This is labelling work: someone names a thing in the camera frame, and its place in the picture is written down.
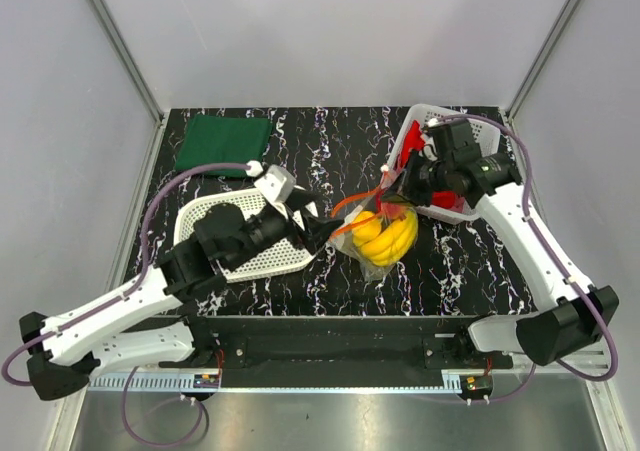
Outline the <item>folded green cloth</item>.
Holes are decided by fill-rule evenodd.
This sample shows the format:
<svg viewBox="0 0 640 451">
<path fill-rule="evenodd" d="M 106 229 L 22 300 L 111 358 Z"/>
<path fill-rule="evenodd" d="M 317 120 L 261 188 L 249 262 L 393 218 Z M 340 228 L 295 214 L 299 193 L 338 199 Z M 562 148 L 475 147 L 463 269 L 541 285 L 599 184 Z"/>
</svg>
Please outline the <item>folded green cloth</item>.
<svg viewBox="0 0 640 451">
<path fill-rule="evenodd" d="M 267 118 L 197 115 L 187 123 L 175 170 L 213 163 L 260 161 L 272 133 Z"/>
</svg>

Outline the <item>yellow fake banana bunch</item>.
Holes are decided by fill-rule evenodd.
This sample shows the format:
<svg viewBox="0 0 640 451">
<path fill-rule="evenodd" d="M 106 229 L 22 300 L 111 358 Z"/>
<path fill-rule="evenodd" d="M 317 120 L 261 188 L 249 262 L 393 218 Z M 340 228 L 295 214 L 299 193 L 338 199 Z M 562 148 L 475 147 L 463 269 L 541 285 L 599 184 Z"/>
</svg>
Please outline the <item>yellow fake banana bunch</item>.
<svg viewBox="0 0 640 451">
<path fill-rule="evenodd" d="M 376 267 L 398 262 L 411 249 L 418 234 L 418 218 L 413 210 L 403 219 L 393 221 L 362 211 L 352 224 L 351 239 L 356 256 Z"/>
</svg>

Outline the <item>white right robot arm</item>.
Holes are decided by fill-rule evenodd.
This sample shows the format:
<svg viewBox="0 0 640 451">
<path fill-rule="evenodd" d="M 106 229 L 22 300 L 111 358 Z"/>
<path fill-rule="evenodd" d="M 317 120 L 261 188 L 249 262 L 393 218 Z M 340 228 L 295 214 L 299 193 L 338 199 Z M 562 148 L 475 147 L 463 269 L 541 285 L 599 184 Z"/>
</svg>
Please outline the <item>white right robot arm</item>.
<svg viewBox="0 0 640 451">
<path fill-rule="evenodd" d="M 535 312 L 480 318 L 454 342 L 454 355 L 476 367 L 490 352 L 525 354 L 533 363 L 562 363 L 564 357 L 600 340 L 607 343 L 611 363 L 617 349 L 608 325 L 619 299 L 605 286 L 597 288 L 581 272 L 546 226 L 527 197 L 517 167 L 497 153 L 466 164 L 429 161 L 417 152 L 382 188 L 382 202 L 425 206 L 436 191 L 465 198 L 496 232 L 531 292 Z"/>
</svg>

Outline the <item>red cloth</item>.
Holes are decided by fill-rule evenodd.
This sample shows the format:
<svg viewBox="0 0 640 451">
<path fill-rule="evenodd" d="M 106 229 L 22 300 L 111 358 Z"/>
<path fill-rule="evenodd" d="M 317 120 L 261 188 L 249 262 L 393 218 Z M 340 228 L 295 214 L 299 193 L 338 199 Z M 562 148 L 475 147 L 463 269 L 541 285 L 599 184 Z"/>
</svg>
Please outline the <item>red cloth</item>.
<svg viewBox="0 0 640 451">
<path fill-rule="evenodd" d="M 404 167 L 414 151 L 420 154 L 428 149 L 430 144 L 427 142 L 427 138 L 428 136 L 422 131 L 421 124 L 417 120 L 413 120 L 403 139 L 398 164 Z M 434 176 L 437 178 L 438 184 L 433 188 L 431 205 L 446 210 L 461 212 L 464 206 L 464 199 L 451 189 L 445 187 L 444 168 L 442 166 L 436 167 L 434 169 Z"/>
</svg>

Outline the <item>right aluminium frame post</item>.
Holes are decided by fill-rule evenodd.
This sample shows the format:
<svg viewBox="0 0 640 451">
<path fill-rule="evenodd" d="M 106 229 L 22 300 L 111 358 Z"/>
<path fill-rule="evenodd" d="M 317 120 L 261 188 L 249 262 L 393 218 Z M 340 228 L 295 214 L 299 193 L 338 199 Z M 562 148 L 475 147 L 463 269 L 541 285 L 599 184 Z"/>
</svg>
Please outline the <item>right aluminium frame post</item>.
<svg viewBox="0 0 640 451">
<path fill-rule="evenodd" d="M 514 98 L 505 109 L 507 119 L 514 119 L 523 107 L 527 97 L 544 71 L 547 62 L 552 57 L 583 1 L 584 0 L 564 1 L 533 62 L 518 87 Z"/>
</svg>

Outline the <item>small white perforated basket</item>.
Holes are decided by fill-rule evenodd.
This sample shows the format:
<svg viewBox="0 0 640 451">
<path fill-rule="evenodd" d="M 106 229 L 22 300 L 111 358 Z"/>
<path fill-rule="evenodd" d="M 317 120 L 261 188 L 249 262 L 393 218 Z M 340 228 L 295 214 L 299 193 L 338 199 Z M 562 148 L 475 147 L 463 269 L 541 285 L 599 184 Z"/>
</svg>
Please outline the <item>small white perforated basket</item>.
<svg viewBox="0 0 640 451">
<path fill-rule="evenodd" d="M 173 244 L 186 240 L 193 232 L 195 222 L 218 204 L 233 204 L 242 211 L 245 218 L 249 218 L 261 211 L 266 201 L 254 187 L 193 199 L 178 211 Z M 228 283 L 236 283 L 298 272 L 313 259 L 314 256 L 305 248 L 297 249 L 287 239 L 282 239 L 235 270 L 222 265 L 219 268 Z"/>
</svg>

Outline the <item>large white laundry basket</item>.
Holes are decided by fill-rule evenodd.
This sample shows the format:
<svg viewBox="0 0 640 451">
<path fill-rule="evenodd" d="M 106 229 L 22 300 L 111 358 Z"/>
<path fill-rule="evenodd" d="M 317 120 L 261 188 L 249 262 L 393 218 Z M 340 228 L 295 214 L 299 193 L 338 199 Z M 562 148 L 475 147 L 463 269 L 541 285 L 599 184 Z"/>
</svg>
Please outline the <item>large white laundry basket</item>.
<svg viewBox="0 0 640 451">
<path fill-rule="evenodd" d="M 474 221 L 482 198 L 517 179 L 500 140 L 500 124 L 485 116 L 414 105 L 388 159 L 380 199 L 413 204 L 449 224 Z"/>
</svg>

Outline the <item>red fake apple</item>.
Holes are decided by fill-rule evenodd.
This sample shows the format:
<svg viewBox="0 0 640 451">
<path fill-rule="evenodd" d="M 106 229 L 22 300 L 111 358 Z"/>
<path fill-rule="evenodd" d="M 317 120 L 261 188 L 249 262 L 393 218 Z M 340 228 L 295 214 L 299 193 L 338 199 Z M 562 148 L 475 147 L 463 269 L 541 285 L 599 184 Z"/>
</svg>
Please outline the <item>red fake apple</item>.
<svg viewBox="0 0 640 451">
<path fill-rule="evenodd" d="M 393 221 L 396 219 L 403 219 L 405 215 L 412 210 L 410 205 L 398 204 L 391 202 L 382 202 L 380 204 L 380 212 L 384 219 Z"/>
</svg>

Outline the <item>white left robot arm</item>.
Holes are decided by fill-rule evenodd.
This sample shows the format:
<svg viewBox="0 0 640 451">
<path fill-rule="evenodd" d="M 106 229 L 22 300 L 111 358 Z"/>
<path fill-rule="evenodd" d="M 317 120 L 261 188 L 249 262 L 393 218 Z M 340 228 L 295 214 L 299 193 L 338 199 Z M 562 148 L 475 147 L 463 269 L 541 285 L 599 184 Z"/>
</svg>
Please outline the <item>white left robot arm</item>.
<svg viewBox="0 0 640 451">
<path fill-rule="evenodd" d="M 225 287 L 225 271 L 236 270 L 283 240 L 316 254 L 343 222 L 311 213 L 307 206 L 314 198 L 296 189 L 284 203 L 266 203 L 250 217 L 234 204 L 215 204 L 194 223 L 187 239 L 132 282 L 63 315 L 23 316 L 19 325 L 29 353 L 30 387 L 41 400 L 54 401 L 120 369 L 217 365 L 218 340 L 194 318 L 146 331 L 135 327 Z"/>
</svg>

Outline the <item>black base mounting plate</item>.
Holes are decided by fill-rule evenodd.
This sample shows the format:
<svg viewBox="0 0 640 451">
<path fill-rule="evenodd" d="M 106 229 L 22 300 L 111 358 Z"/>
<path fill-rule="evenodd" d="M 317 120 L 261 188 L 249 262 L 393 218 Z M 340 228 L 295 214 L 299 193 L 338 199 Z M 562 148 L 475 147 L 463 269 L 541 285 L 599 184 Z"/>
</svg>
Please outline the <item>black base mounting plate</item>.
<svg viewBox="0 0 640 451">
<path fill-rule="evenodd" d="M 444 371 L 513 372 L 517 355 L 474 351 L 465 317 L 194 318 L 181 368 L 222 366 L 222 386 L 276 390 L 423 388 Z"/>
</svg>

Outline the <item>clear zip top bag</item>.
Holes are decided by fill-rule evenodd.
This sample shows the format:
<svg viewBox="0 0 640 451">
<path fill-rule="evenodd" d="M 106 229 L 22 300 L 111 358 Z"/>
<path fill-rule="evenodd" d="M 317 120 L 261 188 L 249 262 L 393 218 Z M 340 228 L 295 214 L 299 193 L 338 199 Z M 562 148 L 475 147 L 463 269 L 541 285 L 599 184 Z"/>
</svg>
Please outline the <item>clear zip top bag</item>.
<svg viewBox="0 0 640 451">
<path fill-rule="evenodd" d="M 367 282 L 383 280 L 417 241 L 419 219 L 414 207 L 382 201 L 396 176 L 389 166 L 382 166 L 375 188 L 345 197 L 331 211 L 343 224 L 329 243 L 359 263 Z"/>
</svg>

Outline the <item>aluminium corner frame post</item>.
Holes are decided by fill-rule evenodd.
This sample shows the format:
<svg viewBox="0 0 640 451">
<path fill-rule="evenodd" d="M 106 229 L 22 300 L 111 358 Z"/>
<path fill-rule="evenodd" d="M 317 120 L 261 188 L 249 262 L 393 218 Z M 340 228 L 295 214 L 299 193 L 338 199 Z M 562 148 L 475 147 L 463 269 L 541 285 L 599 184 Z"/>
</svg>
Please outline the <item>aluminium corner frame post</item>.
<svg viewBox="0 0 640 451">
<path fill-rule="evenodd" d="M 143 77 L 139 66 L 122 36 L 116 20 L 109 10 L 106 0 L 87 0 L 87 2 L 146 111 L 155 122 L 160 122 L 164 116 L 164 111 L 161 109 L 147 81 Z"/>
</svg>

